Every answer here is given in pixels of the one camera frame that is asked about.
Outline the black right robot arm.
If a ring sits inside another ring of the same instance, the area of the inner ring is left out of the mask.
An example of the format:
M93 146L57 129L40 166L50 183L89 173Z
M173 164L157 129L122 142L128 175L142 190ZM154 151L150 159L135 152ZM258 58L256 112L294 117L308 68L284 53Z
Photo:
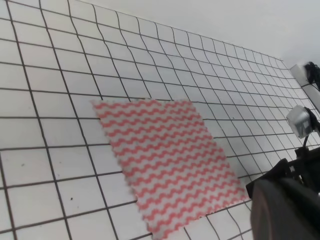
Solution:
M255 240L320 238L320 150L300 147L246 185Z

